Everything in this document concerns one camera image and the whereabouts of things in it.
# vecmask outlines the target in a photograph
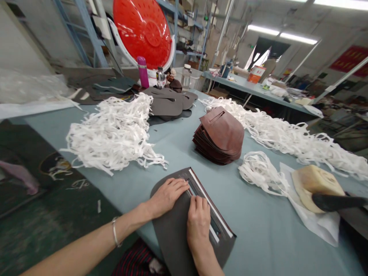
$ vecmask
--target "metal shelving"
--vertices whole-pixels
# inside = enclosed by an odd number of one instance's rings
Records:
[[[173,14],[176,12],[175,6],[170,4],[168,1],[165,1],[165,0],[156,0],[156,1],[161,6],[161,8],[164,9],[164,11],[173,13]],[[183,14],[179,10],[178,10],[178,18],[188,23],[188,16],[186,14]],[[194,26],[203,30],[203,25],[198,22],[194,22]]]
[[[106,58],[104,56],[104,53],[101,49],[101,46],[105,45],[103,43],[102,40],[100,40],[97,35],[96,32],[93,28],[93,24],[90,18],[90,14],[88,13],[87,7],[85,5],[85,1],[84,0],[74,0],[80,14],[81,14],[81,18],[83,20],[83,23],[85,25],[84,26],[79,26],[77,24],[72,23],[69,20],[69,17],[63,7],[63,4],[61,2],[61,0],[53,0],[55,3],[56,8],[59,10],[60,15],[61,15],[61,19],[67,29],[67,31],[69,32],[79,54],[82,57],[82,60],[84,61],[84,63],[88,66],[93,66],[93,67],[108,67],[108,63],[106,61]],[[164,11],[165,15],[166,13],[169,13],[171,15],[174,16],[174,31],[171,30],[172,33],[174,33],[175,35],[175,41],[177,42],[177,28],[178,28],[178,20],[184,21],[184,22],[188,22],[188,16],[184,13],[182,13],[181,11],[179,11],[179,0],[175,0],[175,5],[172,5],[171,3],[169,3],[168,1],[165,0],[156,0],[157,3],[160,5],[160,7],[162,8],[162,10]],[[188,52],[187,55],[188,56],[197,56],[200,57],[200,61],[199,64],[201,64],[202,62],[202,58],[203,58],[203,53],[205,51],[205,46],[206,46],[206,40],[207,40],[207,36],[208,36],[208,32],[209,32],[209,25],[210,25],[210,20],[211,20],[211,14],[209,15],[209,20],[208,20],[208,24],[207,26],[203,26],[202,24],[198,23],[196,21],[197,19],[197,15],[198,15],[198,11],[196,10],[195,12],[195,18],[194,18],[194,26],[193,26],[193,35],[192,35],[192,40],[194,39],[194,33],[196,28],[199,29],[200,31],[205,31],[205,39],[204,39],[204,44],[202,47],[202,52],[201,53],[193,53],[193,52]],[[83,49],[83,46],[79,40],[79,36],[84,36],[87,37],[91,40],[93,48],[94,48],[94,57],[93,57],[93,62],[91,63],[86,52]],[[172,64],[175,64],[175,56],[177,54],[184,54],[182,51],[178,51],[175,50],[175,55],[174,55],[174,59]]]
[[[162,8],[162,10],[164,11],[165,15],[166,13],[170,13],[172,15],[174,15],[174,35],[175,35],[175,43],[177,43],[177,22],[178,20],[182,20],[184,22],[188,22],[188,16],[186,14],[183,14],[181,11],[179,11],[179,0],[175,0],[175,6],[170,4],[168,1],[165,0],[156,0],[157,3],[160,5],[160,7]],[[202,59],[203,59],[203,54],[205,51],[205,46],[206,46],[206,40],[207,40],[207,36],[208,36],[208,30],[209,30],[209,26],[210,26],[210,22],[211,22],[211,13],[209,15],[209,19],[207,21],[207,26],[203,26],[202,24],[198,23],[196,21],[197,19],[197,15],[198,15],[198,11],[195,11],[195,17],[194,17],[194,26],[193,27],[197,27],[198,29],[200,29],[201,31],[205,30],[205,39],[204,39],[204,43],[203,43],[203,47],[202,47],[202,53],[193,53],[193,52],[188,52],[187,55],[188,56],[197,56],[200,57],[199,60],[199,65],[202,63]],[[194,40],[194,33],[195,33],[195,29],[193,30],[193,35],[192,35],[192,40]],[[175,64],[175,60],[176,60],[176,55],[177,54],[184,54],[182,51],[178,51],[175,50],[175,55],[174,55],[174,59],[172,61],[172,64]]]

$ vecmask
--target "fluorescent light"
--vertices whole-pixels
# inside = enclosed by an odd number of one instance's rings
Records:
[[[288,33],[281,33],[280,37],[290,39],[290,40],[300,41],[300,42],[311,44],[311,45],[316,44],[318,42],[317,40],[314,40],[314,39],[304,38],[302,36],[296,36],[296,35],[288,34]]]
[[[306,2],[307,0],[289,0],[294,2]],[[314,4],[336,7],[336,8],[348,8],[352,10],[365,10],[368,11],[368,2],[359,0],[315,0]]]
[[[262,27],[258,27],[258,26],[255,26],[255,25],[249,25],[248,29],[252,30],[252,31],[257,31],[257,32],[260,32],[260,33],[266,33],[266,34],[269,34],[269,35],[274,35],[274,36],[276,36],[280,33],[280,31],[267,29],[267,28],[262,28]]]

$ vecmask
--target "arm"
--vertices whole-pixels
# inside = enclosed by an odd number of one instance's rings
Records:
[[[179,196],[189,188],[183,179],[168,179],[153,197],[116,220],[118,242],[148,221],[171,210]],[[111,223],[105,224],[47,257],[22,275],[86,275],[114,248]]]
[[[210,243],[210,210],[206,199],[192,196],[187,223],[188,245],[200,276],[224,276]]]

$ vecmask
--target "finger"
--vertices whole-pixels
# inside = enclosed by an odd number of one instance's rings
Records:
[[[184,182],[179,182],[177,184],[174,185],[174,189],[177,191],[179,190],[181,187],[184,187],[184,186],[188,186],[188,181],[184,181]]]
[[[197,210],[202,210],[203,209],[202,198],[200,196],[196,196],[195,202],[196,202]]]
[[[181,179],[181,178],[178,178],[178,179],[173,180],[173,182],[170,183],[170,186],[173,186],[174,187],[177,184],[182,183],[182,182],[185,182],[185,180],[184,179]]]
[[[195,213],[195,211],[196,211],[196,198],[195,198],[195,196],[193,195],[192,197],[191,197],[191,205],[190,205],[190,207],[189,207],[189,214],[190,213]]]
[[[202,205],[203,205],[203,210],[207,211],[207,206],[208,206],[207,199],[203,198]]]
[[[181,186],[178,190],[175,191],[175,201],[187,190],[189,189],[189,185]]]
[[[163,185],[169,185],[174,180],[175,180],[175,178],[169,178],[168,180],[165,181],[165,183]]]

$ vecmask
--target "orange container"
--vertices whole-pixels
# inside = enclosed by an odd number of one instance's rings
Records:
[[[248,77],[248,81],[252,83],[258,83],[263,73],[265,72],[265,67],[255,66],[250,71],[250,75]]]

